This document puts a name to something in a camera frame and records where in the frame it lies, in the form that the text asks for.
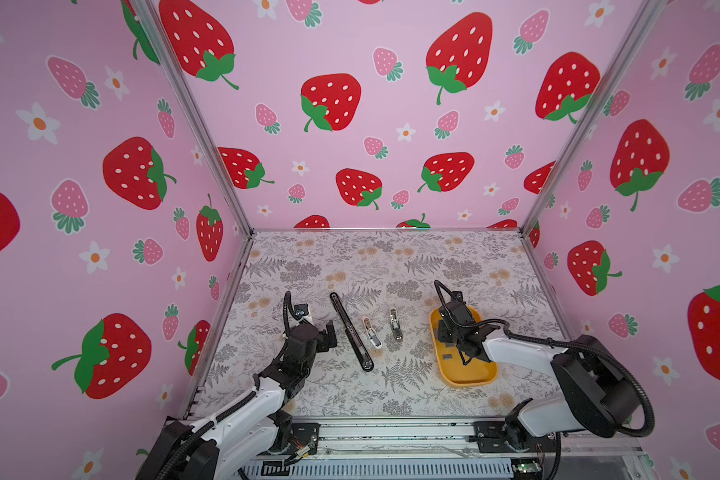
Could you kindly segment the pink white small stapler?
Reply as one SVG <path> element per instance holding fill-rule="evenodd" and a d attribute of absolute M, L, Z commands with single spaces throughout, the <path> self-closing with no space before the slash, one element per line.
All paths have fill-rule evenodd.
<path fill-rule="evenodd" d="M 381 349 L 383 347 L 383 342 L 381 341 L 378 332 L 374 328 L 371 320 L 369 317 L 363 318 L 363 325 L 366 330 L 366 334 L 373 346 L 374 349 Z"/>

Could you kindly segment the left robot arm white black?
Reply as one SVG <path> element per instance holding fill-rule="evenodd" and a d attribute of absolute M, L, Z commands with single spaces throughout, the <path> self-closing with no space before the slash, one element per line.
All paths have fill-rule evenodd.
<path fill-rule="evenodd" d="M 289 291 L 282 302 L 284 343 L 253 375 L 253 386 L 220 410 L 187 423 L 167 424 L 138 479 L 228 479 L 256 455 L 287 448 L 292 416 L 284 407 L 302 390 L 319 353 L 337 346 L 332 322 L 316 327 L 306 304 Z"/>

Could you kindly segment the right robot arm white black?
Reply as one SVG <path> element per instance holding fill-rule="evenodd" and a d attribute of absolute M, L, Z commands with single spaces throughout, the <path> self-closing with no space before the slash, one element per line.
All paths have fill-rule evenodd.
<path fill-rule="evenodd" d="M 466 385 L 467 373 L 501 364 L 515 365 L 556 381 L 559 391 L 545 399 L 527 399 L 505 417 L 500 438 L 513 450 L 531 449 L 545 436 L 587 431 L 601 438 L 616 434 L 649 436 L 656 416 L 637 378 L 595 337 L 573 341 L 537 338 L 511 330 L 503 319 L 478 318 L 460 291 L 441 281 L 434 288 L 440 302 L 434 312 L 439 368 L 455 386 Z"/>

